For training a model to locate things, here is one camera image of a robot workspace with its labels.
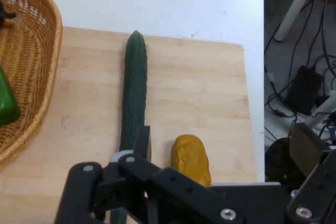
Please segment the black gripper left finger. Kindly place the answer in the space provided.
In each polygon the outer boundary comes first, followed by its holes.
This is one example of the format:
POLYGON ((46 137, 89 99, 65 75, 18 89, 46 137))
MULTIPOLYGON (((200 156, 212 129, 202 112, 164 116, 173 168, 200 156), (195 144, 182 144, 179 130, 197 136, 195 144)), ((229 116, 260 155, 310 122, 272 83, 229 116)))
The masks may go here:
POLYGON ((147 159, 150 127, 143 127, 133 152, 102 167, 74 165, 55 223, 103 223, 107 211, 123 210, 138 223, 243 223, 244 213, 224 197, 172 168, 147 159))

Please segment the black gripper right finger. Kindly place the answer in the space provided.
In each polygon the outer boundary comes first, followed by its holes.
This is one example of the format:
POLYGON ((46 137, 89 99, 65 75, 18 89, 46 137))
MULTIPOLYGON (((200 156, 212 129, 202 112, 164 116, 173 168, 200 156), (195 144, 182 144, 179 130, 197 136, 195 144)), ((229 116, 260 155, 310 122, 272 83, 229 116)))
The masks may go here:
POLYGON ((289 223, 335 223, 335 149, 306 124, 291 129, 289 154, 306 176, 286 209, 289 223))

